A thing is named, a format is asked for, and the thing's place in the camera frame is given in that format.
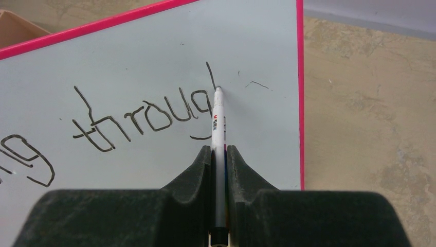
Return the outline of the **white marker pen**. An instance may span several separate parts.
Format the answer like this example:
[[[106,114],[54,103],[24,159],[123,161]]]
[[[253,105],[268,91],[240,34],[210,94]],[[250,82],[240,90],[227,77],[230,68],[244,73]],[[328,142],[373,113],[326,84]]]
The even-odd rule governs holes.
[[[211,132],[211,227],[210,245],[228,246],[227,146],[224,93],[214,93]]]

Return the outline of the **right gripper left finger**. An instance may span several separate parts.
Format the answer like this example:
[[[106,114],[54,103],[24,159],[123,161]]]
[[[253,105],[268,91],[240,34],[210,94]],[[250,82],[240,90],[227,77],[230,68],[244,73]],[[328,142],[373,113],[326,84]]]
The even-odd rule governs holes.
[[[34,205],[14,246],[208,246],[211,150],[161,189],[60,189]]]

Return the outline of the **red-framed whiteboard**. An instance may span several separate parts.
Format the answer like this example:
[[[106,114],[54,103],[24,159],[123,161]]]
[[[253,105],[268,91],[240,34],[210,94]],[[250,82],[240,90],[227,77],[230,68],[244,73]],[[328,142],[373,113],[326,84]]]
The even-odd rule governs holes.
[[[1,246],[58,189],[155,189],[227,144],[303,186],[295,1],[164,1],[1,50]]]

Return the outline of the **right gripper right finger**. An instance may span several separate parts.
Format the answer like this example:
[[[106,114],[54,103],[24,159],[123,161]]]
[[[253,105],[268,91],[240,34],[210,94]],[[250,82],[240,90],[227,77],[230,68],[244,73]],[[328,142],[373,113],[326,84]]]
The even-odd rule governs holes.
[[[232,246],[410,246],[389,201],[369,191],[279,190],[227,149]]]

